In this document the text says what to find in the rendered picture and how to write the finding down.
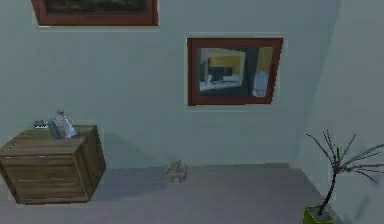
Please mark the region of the grey remote control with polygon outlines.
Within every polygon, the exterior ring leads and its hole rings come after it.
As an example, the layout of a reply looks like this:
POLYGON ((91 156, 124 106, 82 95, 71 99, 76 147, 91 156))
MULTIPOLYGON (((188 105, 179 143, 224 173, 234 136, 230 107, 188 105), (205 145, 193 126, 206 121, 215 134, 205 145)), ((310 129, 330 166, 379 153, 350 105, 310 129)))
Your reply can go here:
POLYGON ((47 126, 48 126, 48 129, 50 131, 51 136, 54 139, 58 140, 61 138, 60 131, 59 131, 58 127, 56 126, 56 123, 53 120, 49 121, 47 123, 47 126))

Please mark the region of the yellow painting in red frame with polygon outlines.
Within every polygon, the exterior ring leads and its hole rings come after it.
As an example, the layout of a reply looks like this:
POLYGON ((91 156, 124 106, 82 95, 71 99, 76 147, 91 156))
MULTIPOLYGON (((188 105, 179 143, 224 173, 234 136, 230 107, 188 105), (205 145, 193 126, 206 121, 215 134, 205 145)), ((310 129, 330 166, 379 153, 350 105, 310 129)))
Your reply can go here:
POLYGON ((281 37, 189 37, 188 104, 270 104, 283 43, 281 37))

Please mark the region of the bare twig plant green pot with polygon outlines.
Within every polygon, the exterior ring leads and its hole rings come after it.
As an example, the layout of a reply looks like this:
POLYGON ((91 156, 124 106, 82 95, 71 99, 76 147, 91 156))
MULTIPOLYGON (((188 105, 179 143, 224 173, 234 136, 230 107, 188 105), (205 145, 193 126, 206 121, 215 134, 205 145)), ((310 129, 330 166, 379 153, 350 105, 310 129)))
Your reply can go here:
POLYGON ((356 138, 356 134, 352 136, 346 147, 341 147, 332 142, 329 130, 326 129, 323 132, 323 137, 329 148, 329 151, 327 151, 322 146, 316 137, 311 134, 308 134, 308 137, 314 141, 314 143, 319 147, 321 152, 327 158, 332 169, 332 178, 329 190, 322 203, 315 206, 304 207, 302 224, 335 224, 335 218, 326 209, 326 206, 330 202, 332 194, 335 190, 337 176, 342 173, 357 173, 367 177, 373 183, 378 183, 378 181, 372 177, 372 173, 384 174, 384 163, 355 165, 355 162, 366 160, 373 156, 379 155, 380 149, 384 149, 384 144, 374 145, 364 150, 363 152, 349 158, 348 160, 344 160, 356 138))

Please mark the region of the brown wooden chest of drawers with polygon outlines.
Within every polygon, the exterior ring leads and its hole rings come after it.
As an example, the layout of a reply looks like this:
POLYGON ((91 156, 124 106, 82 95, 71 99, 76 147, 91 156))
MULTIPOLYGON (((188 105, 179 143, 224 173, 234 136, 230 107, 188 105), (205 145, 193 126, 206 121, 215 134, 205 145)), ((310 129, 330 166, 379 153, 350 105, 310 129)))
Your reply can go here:
POLYGON ((25 130, 0 147, 0 174, 18 204, 86 203, 106 170, 98 128, 70 139, 25 130))

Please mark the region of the dark painting in red frame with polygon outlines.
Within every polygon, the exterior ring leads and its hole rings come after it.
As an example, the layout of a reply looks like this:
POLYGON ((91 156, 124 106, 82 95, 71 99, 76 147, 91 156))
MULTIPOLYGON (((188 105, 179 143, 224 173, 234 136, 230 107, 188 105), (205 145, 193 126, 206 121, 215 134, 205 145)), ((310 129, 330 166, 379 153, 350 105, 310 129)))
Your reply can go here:
POLYGON ((39 26, 156 27, 157 0, 30 0, 39 26))

